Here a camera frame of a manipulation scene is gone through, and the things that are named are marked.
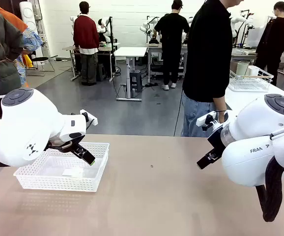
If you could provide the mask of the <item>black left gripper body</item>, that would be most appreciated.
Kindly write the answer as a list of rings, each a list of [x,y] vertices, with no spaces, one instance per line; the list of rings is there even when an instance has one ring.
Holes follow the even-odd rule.
[[[79,143],[84,137],[85,135],[82,135],[60,145],[55,145],[54,142],[48,141],[45,151],[48,149],[54,149],[60,152],[83,152],[84,148]]]

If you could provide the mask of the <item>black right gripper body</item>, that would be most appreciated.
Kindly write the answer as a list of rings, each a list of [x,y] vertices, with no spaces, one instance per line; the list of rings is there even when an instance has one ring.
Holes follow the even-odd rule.
[[[212,153],[213,154],[222,154],[225,150],[225,145],[223,144],[221,140],[221,132],[223,130],[223,126],[221,125],[218,127],[209,137],[208,142],[212,145]]]

